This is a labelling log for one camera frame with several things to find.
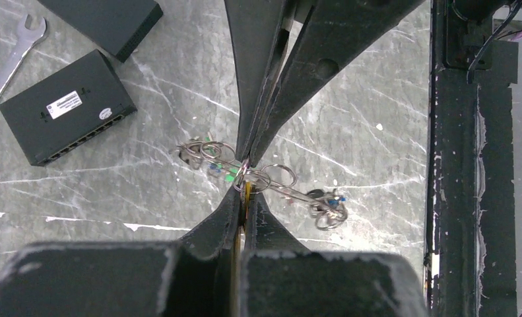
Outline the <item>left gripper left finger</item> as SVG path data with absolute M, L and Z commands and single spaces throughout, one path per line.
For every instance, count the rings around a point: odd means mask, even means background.
M 172 241 L 37 242 L 0 273 L 0 316 L 230 316 L 240 196 Z

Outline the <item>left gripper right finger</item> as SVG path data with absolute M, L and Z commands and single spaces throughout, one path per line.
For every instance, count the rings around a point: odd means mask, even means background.
M 254 195 L 241 259 L 242 316 L 427 316 L 422 286 L 402 256 L 312 251 Z

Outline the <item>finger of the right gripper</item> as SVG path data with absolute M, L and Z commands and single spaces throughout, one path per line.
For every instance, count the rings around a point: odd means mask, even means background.
M 225 1 L 240 105 L 235 158 L 249 159 L 265 107 L 286 1 Z
M 252 166 L 259 163 L 279 129 L 420 1 L 316 1 L 260 116 L 248 147 Z

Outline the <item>green key tag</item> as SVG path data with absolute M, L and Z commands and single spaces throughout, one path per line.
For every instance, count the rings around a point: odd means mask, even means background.
M 225 168 L 224 170 L 225 170 L 224 180 L 226 182 L 233 182 L 236 178 L 239 168 L 230 167 L 230 168 Z

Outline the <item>yellow key tag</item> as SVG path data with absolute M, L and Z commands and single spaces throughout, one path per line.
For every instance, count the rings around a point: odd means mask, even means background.
M 245 181 L 243 186 L 243 199 L 242 199 L 242 205 L 244 210 L 244 220 L 247 220 L 248 213 L 249 213 L 249 202 L 251 200 L 251 191 L 252 191 L 252 184 L 250 181 Z

